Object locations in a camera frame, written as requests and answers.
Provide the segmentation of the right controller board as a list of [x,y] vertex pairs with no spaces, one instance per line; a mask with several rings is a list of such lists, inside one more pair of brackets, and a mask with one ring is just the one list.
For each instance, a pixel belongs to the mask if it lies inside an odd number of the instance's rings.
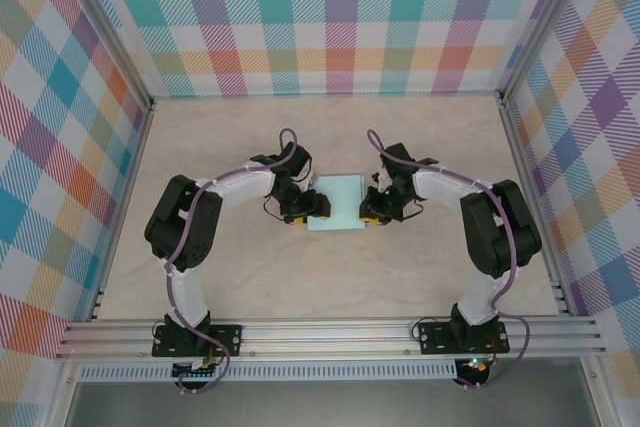
[[487,370],[491,366],[491,364],[492,361],[490,359],[471,357],[467,359],[457,360],[456,369],[458,372],[458,376],[461,377],[463,374],[483,372]]

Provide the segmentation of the controller board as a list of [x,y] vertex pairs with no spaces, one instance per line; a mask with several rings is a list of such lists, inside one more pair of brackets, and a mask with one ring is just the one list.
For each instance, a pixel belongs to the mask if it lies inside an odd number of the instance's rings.
[[491,364],[492,361],[490,359],[471,357],[467,359],[457,360],[456,369],[458,372],[458,376],[461,377],[463,374],[483,372],[487,370],[491,366]]
[[173,378],[185,377],[194,379],[213,378],[220,366],[219,361],[209,358],[174,363],[171,367]]

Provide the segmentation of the light teal cloth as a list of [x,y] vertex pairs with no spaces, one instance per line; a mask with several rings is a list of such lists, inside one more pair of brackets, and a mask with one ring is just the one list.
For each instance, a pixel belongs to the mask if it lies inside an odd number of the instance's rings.
[[364,199],[365,184],[362,175],[321,176],[315,190],[324,194],[331,205],[327,219],[309,218],[307,229],[311,232],[359,230],[365,228],[360,220],[359,208]]

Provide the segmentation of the left aluminium frame post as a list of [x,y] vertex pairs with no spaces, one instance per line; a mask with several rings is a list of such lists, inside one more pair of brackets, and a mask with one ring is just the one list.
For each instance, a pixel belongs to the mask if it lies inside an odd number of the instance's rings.
[[85,11],[99,38],[111,54],[115,65],[121,71],[127,85],[133,91],[136,99],[141,102],[146,111],[153,110],[153,96],[146,88],[133,60],[121,42],[113,23],[100,0],[78,0]]

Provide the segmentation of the grey metal panel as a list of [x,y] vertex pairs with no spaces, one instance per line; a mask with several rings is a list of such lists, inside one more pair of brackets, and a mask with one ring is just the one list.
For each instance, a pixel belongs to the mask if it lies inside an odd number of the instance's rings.
[[600,427],[585,396],[463,392],[429,382],[83,383],[65,427]]

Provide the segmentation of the right aluminium side rail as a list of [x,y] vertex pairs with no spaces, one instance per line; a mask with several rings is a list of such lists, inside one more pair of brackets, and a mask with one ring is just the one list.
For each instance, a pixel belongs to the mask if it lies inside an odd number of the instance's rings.
[[523,195],[541,236],[541,255],[548,271],[551,289],[556,299],[559,314],[574,316],[575,313],[572,305],[573,301],[571,299],[571,295],[566,293],[564,274],[560,269],[557,252],[553,242],[551,241],[549,231],[544,221],[539,195],[536,191],[534,178],[527,163],[524,147],[519,139],[508,104],[500,96],[497,96],[496,105],[515,162],[516,171],[521,181]]

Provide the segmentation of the right aluminium frame post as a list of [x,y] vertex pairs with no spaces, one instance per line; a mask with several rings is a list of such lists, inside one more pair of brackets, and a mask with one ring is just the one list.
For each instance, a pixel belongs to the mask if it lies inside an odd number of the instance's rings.
[[538,56],[546,38],[555,27],[569,0],[546,0],[540,9],[540,17],[536,21],[527,42],[511,69],[506,83],[496,93],[501,109],[507,109],[509,101],[526,79],[535,58]]

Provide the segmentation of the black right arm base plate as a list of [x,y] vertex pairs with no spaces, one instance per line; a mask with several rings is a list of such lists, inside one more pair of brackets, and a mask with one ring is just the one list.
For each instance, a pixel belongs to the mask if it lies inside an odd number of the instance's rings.
[[423,322],[418,334],[423,355],[510,352],[505,324],[498,320],[470,327],[454,327],[452,322]]

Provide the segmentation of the aluminium side rail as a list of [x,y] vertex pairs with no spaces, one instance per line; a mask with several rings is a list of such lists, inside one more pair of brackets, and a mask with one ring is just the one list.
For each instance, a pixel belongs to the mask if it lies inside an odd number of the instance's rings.
[[551,289],[556,299],[559,314],[574,316],[575,313],[572,305],[573,301],[571,299],[571,295],[566,293],[564,274],[560,269],[557,252],[553,242],[551,241],[549,231],[544,221],[539,195],[536,191],[534,178],[527,163],[524,147],[519,139],[508,104],[500,96],[497,96],[496,105],[515,162],[516,171],[521,181],[523,195],[541,236],[541,255],[548,271]]
[[134,156],[132,157],[130,168],[126,176],[126,183],[121,203],[119,204],[116,211],[116,216],[114,217],[114,225],[111,229],[105,257],[101,261],[101,264],[97,270],[95,282],[93,283],[90,291],[89,303],[83,315],[83,323],[91,322],[94,319],[94,316],[96,315],[96,312],[99,308],[98,298],[104,293],[106,289],[110,271],[113,266],[115,254],[117,251],[117,246],[126,219],[127,210],[134,190],[136,177],[139,172],[140,164],[152,126],[155,105],[156,99],[154,97],[151,97],[142,118],[143,122],[141,124],[140,136],[136,144]]

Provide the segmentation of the aluminium frame post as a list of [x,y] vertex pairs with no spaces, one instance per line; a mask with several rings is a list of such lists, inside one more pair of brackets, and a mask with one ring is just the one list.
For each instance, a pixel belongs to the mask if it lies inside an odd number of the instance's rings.
[[99,38],[111,54],[115,65],[121,71],[127,85],[133,91],[136,99],[141,102],[146,111],[153,110],[153,96],[146,88],[133,60],[121,42],[113,23],[100,0],[78,0],[85,11]]
[[555,27],[569,0],[546,0],[540,9],[540,17],[536,21],[527,42],[511,69],[506,83],[496,93],[501,109],[507,109],[509,101],[526,79],[535,58],[538,56],[546,38]]

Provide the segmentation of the aluminium mounting rail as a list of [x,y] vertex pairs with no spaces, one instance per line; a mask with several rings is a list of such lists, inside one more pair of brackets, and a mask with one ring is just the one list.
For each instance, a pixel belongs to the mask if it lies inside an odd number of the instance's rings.
[[[526,359],[599,357],[607,353],[594,319],[533,316],[529,342],[525,327],[506,319],[510,351],[525,348]],[[421,356],[410,318],[241,319],[218,322],[239,325],[238,361],[257,360],[391,360]],[[95,320],[71,323],[56,355],[59,362],[153,361],[153,320]]]

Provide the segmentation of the left controller board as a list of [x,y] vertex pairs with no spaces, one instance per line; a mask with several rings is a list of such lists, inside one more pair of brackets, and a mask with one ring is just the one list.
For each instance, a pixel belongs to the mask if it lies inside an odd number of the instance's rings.
[[173,378],[185,377],[194,379],[213,378],[220,366],[219,361],[209,358],[174,363],[171,367]]

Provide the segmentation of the left aluminium side rail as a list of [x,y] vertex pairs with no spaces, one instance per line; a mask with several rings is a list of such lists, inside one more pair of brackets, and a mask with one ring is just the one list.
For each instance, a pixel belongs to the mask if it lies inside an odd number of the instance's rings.
[[106,289],[110,271],[113,266],[115,254],[117,251],[117,246],[126,219],[127,210],[134,190],[136,177],[139,172],[140,164],[152,126],[155,105],[156,99],[154,97],[151,97],[142,118],[143,122],[141,124],[140,136],[136,144],[134,156],[132,157],[130,168],[126,176],[126,183],[121,203],[119,204],[116,211],[116,216],[114,217],[114,225],[111,229],[105,257],[101,261],[101,264],[97,270],[95,282],[93,283],[90,291],[89,303],[83,315],[83,323],[91,322],[94,319],[94,316],[96,315],[96,312],[99,308],[98,298],[104,293]]

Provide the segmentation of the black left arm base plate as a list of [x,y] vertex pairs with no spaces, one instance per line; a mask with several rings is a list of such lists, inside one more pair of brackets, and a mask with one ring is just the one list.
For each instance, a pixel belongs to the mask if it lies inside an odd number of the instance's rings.
[[[240,353],[240,325],[210,324],[206,335],[221,343],[231,357]],[[152,357],[220,357],[223,350],[201,336],[180,326],[164,323],[152,329]]]

